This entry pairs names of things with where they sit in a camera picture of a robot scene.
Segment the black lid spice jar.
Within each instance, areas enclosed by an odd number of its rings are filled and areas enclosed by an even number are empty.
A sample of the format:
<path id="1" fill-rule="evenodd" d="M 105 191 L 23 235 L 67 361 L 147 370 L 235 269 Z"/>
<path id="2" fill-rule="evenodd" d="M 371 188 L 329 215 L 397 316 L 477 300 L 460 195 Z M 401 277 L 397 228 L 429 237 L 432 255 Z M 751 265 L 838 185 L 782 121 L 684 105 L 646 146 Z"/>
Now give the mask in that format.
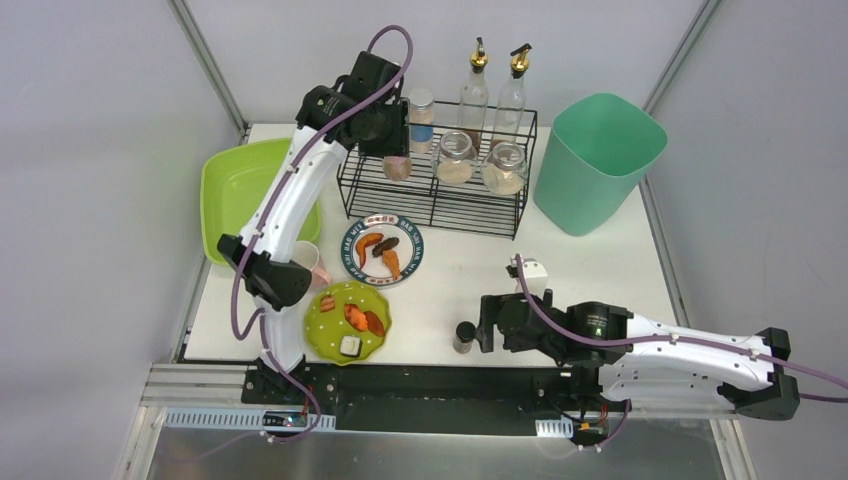
<path id="1" fill-rule="evenodd" d="M 456 325 L 453 338 L 453 348 L 459 354 L 467 354 L 471 351 L 475 342 L 476 326 L 469 322 L 463 321 Z"/>

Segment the pink lid spice jar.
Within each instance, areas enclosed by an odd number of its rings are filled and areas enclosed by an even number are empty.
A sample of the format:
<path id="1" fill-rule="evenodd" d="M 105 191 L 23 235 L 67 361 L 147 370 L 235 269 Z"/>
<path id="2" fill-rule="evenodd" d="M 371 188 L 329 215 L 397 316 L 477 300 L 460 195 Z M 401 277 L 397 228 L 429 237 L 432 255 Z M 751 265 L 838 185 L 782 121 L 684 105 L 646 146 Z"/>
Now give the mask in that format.
<path id="1" fill-rule="evenodd" d="M 412 161 L 406 156 L 386 156 L 382 162 L 383 173 L 388 180 L 406 180 L 412 172 Z"/>

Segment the silver lid pellet jar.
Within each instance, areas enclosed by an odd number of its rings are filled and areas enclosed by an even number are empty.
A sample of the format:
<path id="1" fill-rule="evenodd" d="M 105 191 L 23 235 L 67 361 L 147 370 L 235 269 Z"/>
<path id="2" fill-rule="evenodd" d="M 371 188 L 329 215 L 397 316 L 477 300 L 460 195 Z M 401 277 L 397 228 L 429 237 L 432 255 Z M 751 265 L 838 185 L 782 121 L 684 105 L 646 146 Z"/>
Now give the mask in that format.
<path id="1" fill-rule="evenodd" d="M 414 153 L 426 154 L 433 142 L 433 94 L 424 88 L 413 89 L 408 94 L 409 146 Z"/>

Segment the glass jar with beige powder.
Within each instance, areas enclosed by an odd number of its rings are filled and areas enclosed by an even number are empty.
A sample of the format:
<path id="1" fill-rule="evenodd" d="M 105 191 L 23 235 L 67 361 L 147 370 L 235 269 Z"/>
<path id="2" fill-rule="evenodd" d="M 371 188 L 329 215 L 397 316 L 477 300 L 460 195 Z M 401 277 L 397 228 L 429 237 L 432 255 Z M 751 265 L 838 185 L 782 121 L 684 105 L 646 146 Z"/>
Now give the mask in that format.
<path id="1" fill-rule="evenodd" d="M 444 133 L 433 154 L 433 173 L 437 180 L 448 185 L 468 182 L 476 166 L 477 152 L 471 137 L 464 131 Z"/>

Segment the oil bottle with gold cap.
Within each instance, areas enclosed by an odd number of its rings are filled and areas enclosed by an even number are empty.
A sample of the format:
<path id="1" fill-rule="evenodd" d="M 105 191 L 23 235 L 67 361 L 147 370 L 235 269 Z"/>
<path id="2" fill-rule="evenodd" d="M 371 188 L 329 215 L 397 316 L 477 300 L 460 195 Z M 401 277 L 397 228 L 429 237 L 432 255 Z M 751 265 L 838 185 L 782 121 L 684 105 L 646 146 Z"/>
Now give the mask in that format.
<path id="1" fill-rule="evenodd" d="M 469 75 L 460 87 L 458 127 L 469 136 L 473 148 L 479 151 L 489 102 L 489 88 L 485 78 L 488 55 L 481 37 L 476 38 L 469 63 Z"/>

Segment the white plate with blue rim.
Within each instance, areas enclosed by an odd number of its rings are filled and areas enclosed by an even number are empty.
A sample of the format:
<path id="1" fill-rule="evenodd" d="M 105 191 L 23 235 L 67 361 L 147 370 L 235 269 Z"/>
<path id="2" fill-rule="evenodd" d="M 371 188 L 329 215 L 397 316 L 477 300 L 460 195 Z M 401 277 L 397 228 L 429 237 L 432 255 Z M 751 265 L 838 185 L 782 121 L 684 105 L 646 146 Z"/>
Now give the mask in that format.
<path id="1" fill-rule="evenodd" d="M 387 237 L 400 239 L 400 243 L 392 249 L 399 257 L 400 277 L 391 276 L 382 257 L 372 256 L 374 246 L 366 250 L 365 266 L 363 269 L 359 268 L 355 244 L 368 233 L 382 233 L 383 239 Z M 420 267 L 423 256 L 424 240 L 419 228 L 408 218 L 392 213 L 377 213 L 357 220 L 348 228 L 340 245 L 340 259 L 345 271 L 354 280 L 377 288 L 391 287 L 407 280 Z"/>

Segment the glass jar with metal ring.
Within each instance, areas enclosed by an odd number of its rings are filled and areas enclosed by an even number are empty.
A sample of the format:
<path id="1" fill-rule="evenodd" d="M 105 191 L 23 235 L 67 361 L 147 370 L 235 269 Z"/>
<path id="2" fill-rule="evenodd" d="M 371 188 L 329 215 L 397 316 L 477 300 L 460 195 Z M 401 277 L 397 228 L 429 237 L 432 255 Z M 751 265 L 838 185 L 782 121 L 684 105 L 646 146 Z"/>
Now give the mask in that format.
<path id="1" fill-rule="evenodd" d="M 481 167 L 485 188 L 501 196 L 522 191 L 527 183 L 528 162 L 523 147 L 513 142 L 498 142 Z"/>

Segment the oil bottle with black spout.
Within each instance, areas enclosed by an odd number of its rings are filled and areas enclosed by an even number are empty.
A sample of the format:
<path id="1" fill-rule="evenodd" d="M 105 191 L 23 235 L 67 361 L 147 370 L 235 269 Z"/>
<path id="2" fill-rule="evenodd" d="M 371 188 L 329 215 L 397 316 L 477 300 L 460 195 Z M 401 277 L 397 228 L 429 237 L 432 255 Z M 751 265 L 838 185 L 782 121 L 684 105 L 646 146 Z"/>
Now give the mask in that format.
<path id="1" fill-rule="evenodd" d="M 532 46 L 525 43 L 510 53 L 510 76 L 499 92 L 491 146 L 514 142 L 526 106 L 524 76 L 529 69 L 528 54 Z"/>

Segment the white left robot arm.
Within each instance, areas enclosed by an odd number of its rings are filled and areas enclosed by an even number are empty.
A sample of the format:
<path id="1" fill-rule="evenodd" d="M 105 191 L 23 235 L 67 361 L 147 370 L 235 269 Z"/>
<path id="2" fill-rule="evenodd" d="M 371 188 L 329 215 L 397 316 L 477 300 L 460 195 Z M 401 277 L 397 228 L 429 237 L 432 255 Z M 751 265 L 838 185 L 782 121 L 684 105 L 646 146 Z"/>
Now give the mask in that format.
<path id="1" fill-rule="evenodd" d="M 295 244 L 324 184 L 353 149 L 377 157 L 409 152 L 408 102 L 402 97 L 409 64 L 359 53 L 352 71 L 303 98 L 283 163 L 248 223 L 224 234 L 217 249 L 235 270 L 233 289 L 245 289 L 257 311 L 261 358 L 285 375 L 305 355 L 298 303 L 311 273 L 294 258 Z"/>

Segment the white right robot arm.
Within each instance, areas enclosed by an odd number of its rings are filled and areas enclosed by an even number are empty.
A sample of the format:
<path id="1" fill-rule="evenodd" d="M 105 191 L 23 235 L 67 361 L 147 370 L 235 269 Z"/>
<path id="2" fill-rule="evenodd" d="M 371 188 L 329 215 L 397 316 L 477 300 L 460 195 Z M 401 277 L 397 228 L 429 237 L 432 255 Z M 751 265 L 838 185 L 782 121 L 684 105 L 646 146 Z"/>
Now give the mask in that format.
<path id="1" fill-rule="evenodd" d="M 723 336 L 663 324 L 624 307 L 588 301 L 564 310 L 553 293 L 484 295 L 475 337 L 484 353 L 494 335 L 505 350 L 538 351 L 567 370 L 538 383 L 555 405 L 599 408 L 629 401 L 660 410 L 731 411 L 785 421 L 800 405 L 797 380 L 785 360 L 788 334 L 767 328 L 748 337 Z"/>

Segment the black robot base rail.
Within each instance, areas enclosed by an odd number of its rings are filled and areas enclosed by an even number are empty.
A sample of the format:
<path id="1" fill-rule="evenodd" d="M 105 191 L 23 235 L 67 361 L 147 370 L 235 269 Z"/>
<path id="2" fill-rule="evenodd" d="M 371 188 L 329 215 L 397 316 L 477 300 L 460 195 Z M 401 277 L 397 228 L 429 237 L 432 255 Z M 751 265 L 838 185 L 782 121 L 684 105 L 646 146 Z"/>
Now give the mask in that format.
<path id="1" fill-rule="evenodd" d="M 321 411 L 338 430 L 491 436 L 531 436 L 542 420 L 595 423 L 625 409 L 585 369 L 302 362 L 291 376 L 255 361 L 242 402 Z"/>

